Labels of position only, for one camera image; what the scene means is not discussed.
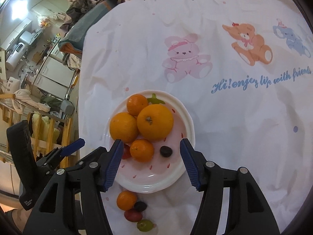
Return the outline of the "person's left hand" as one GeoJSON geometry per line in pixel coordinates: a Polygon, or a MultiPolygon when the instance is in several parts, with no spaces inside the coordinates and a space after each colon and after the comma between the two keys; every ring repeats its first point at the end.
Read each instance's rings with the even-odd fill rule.
{"type": "Polygon", "coordinates": [[[17,228],[21,233],[23,232],[25,225],[29,219],[32,209],[26,211],[25,209],[12,209],[5,212],[13,227],[17,228]]]}

